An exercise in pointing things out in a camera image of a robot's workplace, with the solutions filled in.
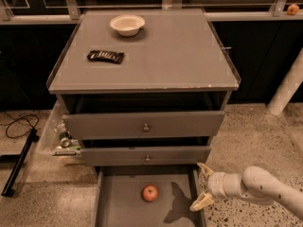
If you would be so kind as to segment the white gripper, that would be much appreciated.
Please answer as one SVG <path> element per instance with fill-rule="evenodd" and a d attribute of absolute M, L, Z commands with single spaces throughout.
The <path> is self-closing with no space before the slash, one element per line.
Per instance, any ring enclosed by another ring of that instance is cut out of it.
<path fill-rule="evenodd" d="M 241 195 L 241 175 L 240 173 L 215 172 L 207 165 L 198 162 L 197 166 L 202 174 L 208 178 L 207 191 L 202 192 L 198 198 L 190 205 L 192 212 L 197 212 L 213 204 L 215 198 L 223 200 L 227 198 L 238 198 Z"/>

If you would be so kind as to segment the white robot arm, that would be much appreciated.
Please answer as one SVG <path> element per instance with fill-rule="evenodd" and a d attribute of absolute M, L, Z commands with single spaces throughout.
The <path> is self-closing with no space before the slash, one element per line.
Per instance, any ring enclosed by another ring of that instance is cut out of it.
<path fill-rule="evenodd" d="M 191 204 L 197 212 L 218 200 L 236 198 L 257 205 L 279 203 L 299 219 L 303 219 L 303 193 L 281 182 L 259 166 L 249 166 L 242 173 L 214 172 L 198 163 L 206 176 L 206 191 Z"/>

